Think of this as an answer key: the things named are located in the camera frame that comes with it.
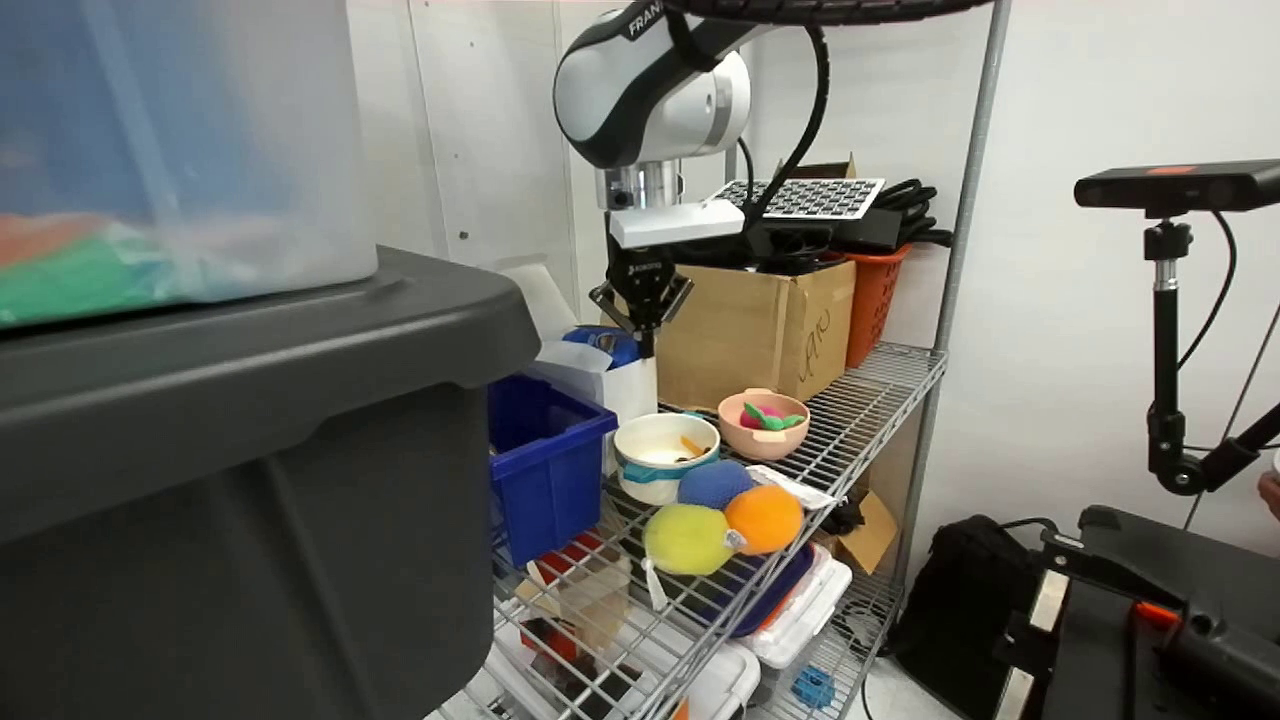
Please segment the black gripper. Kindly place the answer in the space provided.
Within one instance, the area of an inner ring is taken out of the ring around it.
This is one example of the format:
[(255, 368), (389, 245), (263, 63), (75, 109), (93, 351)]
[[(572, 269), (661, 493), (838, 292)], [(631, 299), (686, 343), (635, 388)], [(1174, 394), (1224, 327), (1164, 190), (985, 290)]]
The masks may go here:
[(668, 258), (610, 258), (607, 284), (623, 296), (631, 313), (664, 316), (686, 296), (686, 278)]

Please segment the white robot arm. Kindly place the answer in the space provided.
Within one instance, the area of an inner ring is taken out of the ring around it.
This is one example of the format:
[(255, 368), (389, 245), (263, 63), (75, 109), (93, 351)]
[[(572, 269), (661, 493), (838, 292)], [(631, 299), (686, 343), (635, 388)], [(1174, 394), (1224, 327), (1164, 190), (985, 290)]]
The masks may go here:
[[(619, 296), (631, 316), (675, 313), (686, 282), (675, 274), (673, 250), (750, 242), (759, 224), (787, 217), (778, 192), (829, 111), (829, 29), (906, 26), (980, 5), (986, 0), (623, 0), (588, 26), (554, 59), (550, 118), (607, 192), (607, 274), (595, 303), (607, 308)], [(765, 186), (745, 181), (739, 203), (664, 192), (664, 174), (675, 161), (729, 154), (745, 139), (750, 72), (739, 50), (769, 29), (799, 29), (816, 59), (816, 97), (790, 155)]]

